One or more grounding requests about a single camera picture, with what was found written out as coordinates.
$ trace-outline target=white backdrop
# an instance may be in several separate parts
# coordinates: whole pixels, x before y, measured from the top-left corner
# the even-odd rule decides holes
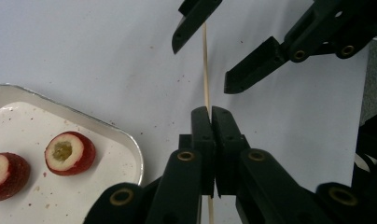
[[[172,51],[182,2],[0,1],[0,83],[131,134],[147,184],[162,175],[178,135],[190,132],[191,110],[203,105],[201,29]],[[367,49],[344,61],[287,63],[241,94],[224,94],[223,85],[269,36],[283,42],[312,2],[223,1],[207,21],[211,105],[229,109],[251,147],[270,151],[309,190],[350,184]],[[215,213],[216,223],[240,223],[231,197],[216,200]]]

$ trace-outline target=bolt hole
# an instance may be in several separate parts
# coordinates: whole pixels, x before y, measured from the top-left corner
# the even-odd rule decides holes
[[[352,45],[346,46],[342,49],[341,53],[343,56],[349,56],[351,55],[355,50],[355,47]]]
[[[115,206],[122,206],[133,200],[133,191],[131,189],[119,189],[110,196],[110,203]]]
[[[192,161],[194,160],[194,157],[194,153],[188,151],[180,152],[179,154],[177,154],[177,158],[181,161]]]
[[[249,152],[249,159],[252,160],[252,161],[264,161],[265,156],[262,152],[251,151],[251,152]]]
[[[303,50],[297,50],[297,52],[294,54],[294,58],[297,60],[300,60],[304,58],[305,52]]]
[[[347,206],[355,206],[358,203],[356,196],[345,189],[332,187],[328,190],[328,195],[334,201]]]

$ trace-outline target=red fruit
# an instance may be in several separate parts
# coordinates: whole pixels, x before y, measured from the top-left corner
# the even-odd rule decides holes
[[[13,153],[0,153],[0,201],[23,189],[30,173],[31,167],[24,158]]]
[[[91,167],[96,151],[88,137],[66,132],[54,137],[44,154],[49,170],[55,175],[77,175]]]

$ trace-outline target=wooden stick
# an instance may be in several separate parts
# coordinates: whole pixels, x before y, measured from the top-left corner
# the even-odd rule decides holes
[[[208,87],[208,47],[206,43],[206,23],[202,25],[202,45],[203,45],[203,97],[205,101],[205,106],[208,110],[210,117],[210,101],[209,101],[209,87]],[[214,224],[214,207],[213,199],[208,196],[208,211],[209,211],[209,224]]]
[[[206,43],[206,23],[202,25],[202,45],[203,45],[203,92],[206,108],[210,111],[209,88],[208,88],[208,47]]]

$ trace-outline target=white tray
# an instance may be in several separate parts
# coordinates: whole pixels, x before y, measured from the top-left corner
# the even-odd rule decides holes
[[[57,176],[49,171],[44,150],[59,133],[76,131],[93,142],[97,156],[85,173]],[[142,153],[124,131],[32,91],[0,85],[0,152],[13,152],[31,165],[28,184],[0,202],[0,223],[82,223],[108,187],[140,184]]]

